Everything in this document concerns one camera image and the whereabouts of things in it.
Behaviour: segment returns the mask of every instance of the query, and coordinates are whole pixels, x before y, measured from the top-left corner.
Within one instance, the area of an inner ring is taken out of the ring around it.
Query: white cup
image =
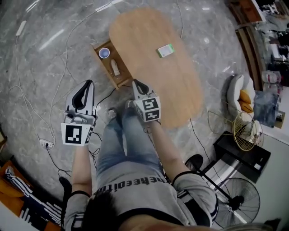
[[[107,48],[101,48],[98,55],[102,59],[106,59],[110,55],[110,51]]]

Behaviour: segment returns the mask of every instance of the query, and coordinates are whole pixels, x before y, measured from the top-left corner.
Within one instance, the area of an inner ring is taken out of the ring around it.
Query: gray marble floor
[[[109,0],[3,0],[0,7],[0,122],[8,142],[1,158],[14,155],[22,167],[56,197],[62,197],[57,170],[46,150],[40,147],[33,131],[30,115],[18,88],[16,57],[23,92],[35,111],[49,121],[51,101],[65,68],[65,42],[68,34],[87,15]],[[214,159],[212,144],[219,137],[208,127],[207,111],[224,113],[222,98],[230,76],[247,72],[241,46],[235,35],[236,23],[222,0],[179,0],[184,30],[182,39],[199,73],[204,89],[203,111],[193,118],[197,136]],[[182,21],[177,0],[125,0],[93,14],[80,24],[68,40],[68,60],[64,78],[53,103],[52,127],[56,146],[51,151],[55,162],[62,169],[71,169],[73,148],[61,142],[60,123],[63,121],[65,95],[80,82],[91,79],[95,83],[95,101],[110,93],[113,86],[95,61],[90,44],[100,45],[108,40],[108,31],[114,18],[138,7],[152,7],[162,11],[181,34]],[[16,31],[23,20],[27,24],[16,42]],[[132,96],[129,88],[115,91],[98,110],[95,131],[102,134],[107,123],[105,112],[122,104]],[[31,110],[39,138],[52,141],[46,124]],[[211,118],[212,125],[221,132],[222,121]],[[179,148],[183,160],[200,153],[208,159],[193,134],[190,121],[169,135]],[[89,148],[95,150],[100,141],[93,136]]]

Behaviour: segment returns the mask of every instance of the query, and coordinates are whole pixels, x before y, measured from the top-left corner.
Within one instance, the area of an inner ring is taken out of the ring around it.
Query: table top
[[[140,8],[120,14],[109,35],[131,76],[160,97],[164,127],[183,126],[202,110],[198,74],[181,38],[161,12]],[[167,44],[175,52],[160,58],[156,50]]]

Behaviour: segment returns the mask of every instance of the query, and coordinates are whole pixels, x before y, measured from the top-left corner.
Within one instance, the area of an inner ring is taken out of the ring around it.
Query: white chair
[[[236,118],[236,116],[242,111],[241,106],[238,102],[240,99],[240,90],[246,90],[250,99],[251,99],[251,108],[254,107],[254,97],[256,95],[254,90],[253,80],[250,76],[238,75],[235,76],[230,82],[228,91],[227,91],[227,101],[228,101],[228,111],[229,113]],[[243,116],[242,120],[251,122],[254,117],[254,112],[248,113],[250,116]]]

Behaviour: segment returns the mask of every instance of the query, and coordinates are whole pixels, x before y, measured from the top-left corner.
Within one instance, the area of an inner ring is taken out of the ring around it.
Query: white wall
[[[0,230],[2,231],[37,231],[23,219],[17,217],[0,202]]]
[[[289,87],[284,87],[283,89],[279,111],[286,113],[282,128],[262,126],[263,132],[289,145]]]
[[[265,135],[263,148],[271,152],[255,187],[260,195],[260,210],[254,222],[281,218],[278,230],[289,222],[289,146]],[[234,177],[247,179],[240,173]]]

